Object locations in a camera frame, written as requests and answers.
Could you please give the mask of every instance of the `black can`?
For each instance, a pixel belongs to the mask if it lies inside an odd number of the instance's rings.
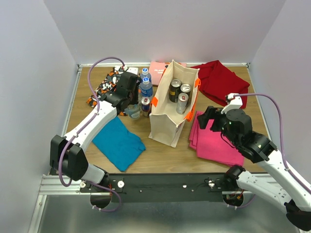
[[[180,80],[173,79],[171,81],[170,93],[169,93],[170,101],[175,102],[175,103],[178,101],[178,96],[180,94],[180,86],[181,86]]]

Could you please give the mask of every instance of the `fabric pile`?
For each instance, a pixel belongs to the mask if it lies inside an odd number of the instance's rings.
[[[146,150],[141,139],[129,132],[118,117],[105,125],[93,143],[120,171],[126,171]]]
[[[230,142],[220,132],[210,130],[213,121],[209,120],[206,129],[199,128],[198,116],[203,112],[197,111],[190,132],[190,147],[196,150],[199,158],[208,159],[228,166],[243,166],[244,157],[237,149],[232,148]]]
[[[209,99],[226,106],[225,96],[230,93],[248,93],[249,83],[239,78],[234,72],[221,64],[220,61],[208,62],[192,68],[200,69],[201,80],[200,91]],[[247,97],[242,97],[243,105],[246,107]]]

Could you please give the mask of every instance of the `silver can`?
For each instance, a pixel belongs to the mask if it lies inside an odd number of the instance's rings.
[[[189,84],[182,84],[180,86],[181,93],[186,93],[190,97],[191,86]]]
[[[189,96],[186,93],[179,94],[176,108],[177,113],[183,114],[185,112],[188,100]]]
[[[140,102],[142,114],[144,117],[147,117],[150,112],[150,99],[148,97],[143,97]]]

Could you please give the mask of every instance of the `blue bottle cap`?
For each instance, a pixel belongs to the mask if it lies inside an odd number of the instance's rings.
[[[143,68],[142,69],[142,74],[147,75],[148,74],[148,68]]]
[[[148,85],[149,84],[149,78],[145,77],[142,79],[142,82],[145,84],[145,85]]]

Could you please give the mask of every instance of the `blue cloth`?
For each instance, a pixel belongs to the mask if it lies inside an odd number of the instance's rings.
[[[120,171],[125,171],[146,150],[141,139],[129,132],[118,117],[103,127],[93,143]]]

